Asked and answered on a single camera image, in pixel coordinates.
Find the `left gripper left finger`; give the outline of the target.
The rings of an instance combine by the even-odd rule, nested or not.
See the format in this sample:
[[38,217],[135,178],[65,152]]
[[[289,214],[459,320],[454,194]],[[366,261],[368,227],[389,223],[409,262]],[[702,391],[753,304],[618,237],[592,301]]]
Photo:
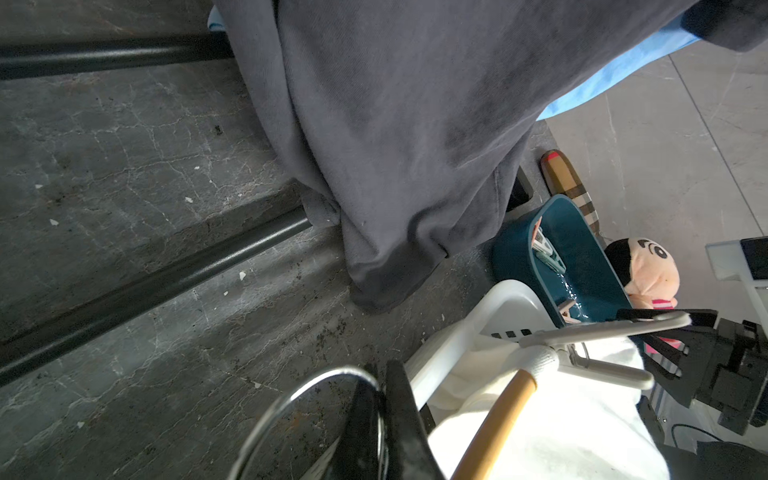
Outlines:
[[384,394],[375,373],[365,366],[355,374],[346,424],[322,479],[383,478]]

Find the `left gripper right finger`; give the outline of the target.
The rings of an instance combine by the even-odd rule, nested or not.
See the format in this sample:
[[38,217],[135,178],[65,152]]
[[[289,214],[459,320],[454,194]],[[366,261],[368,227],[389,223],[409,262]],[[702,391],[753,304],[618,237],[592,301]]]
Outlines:
[[384,479],[443,480],[401,362],[387,362],[384,385]]

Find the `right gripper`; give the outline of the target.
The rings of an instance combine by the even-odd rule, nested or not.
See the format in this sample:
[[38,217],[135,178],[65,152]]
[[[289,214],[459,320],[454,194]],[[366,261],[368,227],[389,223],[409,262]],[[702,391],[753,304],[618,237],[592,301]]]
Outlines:
[[744,435],[767,423],[767,337],[750,322],[721,320],[713,309],[619,309],[617,320],[654,320],[687,314],[680,340],[645,334],[644,368],[678,404],[698,401],[720,412],[718,424]]

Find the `orange plastic hanger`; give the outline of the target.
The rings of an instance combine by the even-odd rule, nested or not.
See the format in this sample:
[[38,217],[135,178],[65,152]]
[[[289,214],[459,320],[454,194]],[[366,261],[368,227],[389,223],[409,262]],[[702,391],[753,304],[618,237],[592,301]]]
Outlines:
[[[356,381],[346,426],[321,470],[323,479],[442,479],[429,448],[404,365],[387,364],[384,383],[368,370],[342,366],[322,370],[278,398],[251,430],[228,474],[243,479],[270,430],[305,393],[335,377]],[[488,479],[539,382],[519,370],[505,387],[452,474],[454,479]]]

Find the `grey white clothespin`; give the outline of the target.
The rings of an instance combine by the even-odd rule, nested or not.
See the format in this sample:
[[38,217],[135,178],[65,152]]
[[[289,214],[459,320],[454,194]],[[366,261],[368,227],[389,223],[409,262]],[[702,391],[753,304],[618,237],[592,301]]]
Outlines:
[[627,350],[636,355],[638,349],[631,341],[633,337],[688,327],[690,322],[690,317],[682,314],[665,319],[577,324],[536,332],[523,337],[519,345],[526,354],[552,361],[560,373],[647,390],[654,386],[654,376],[619,358],[613,351]]

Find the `white garment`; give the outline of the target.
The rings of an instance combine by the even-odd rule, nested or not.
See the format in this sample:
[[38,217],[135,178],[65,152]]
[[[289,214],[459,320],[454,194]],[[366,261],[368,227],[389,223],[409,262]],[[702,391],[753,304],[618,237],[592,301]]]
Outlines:
[[[446,477],[514,376],[517,348],[476,337],[430,399],[442,418],[428,441]],[[555,373],[520,415],[493,478],[669,478],[637,411],[640,399],[637,389]]]

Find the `dark grey garment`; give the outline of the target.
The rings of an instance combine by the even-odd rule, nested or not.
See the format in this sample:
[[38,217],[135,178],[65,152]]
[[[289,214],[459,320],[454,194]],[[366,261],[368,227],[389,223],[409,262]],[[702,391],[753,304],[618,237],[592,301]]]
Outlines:
[[673,20],[748,51],[763,1],[220,1],[258,120],[351,297],[384,313],[499,230],[553,101]]

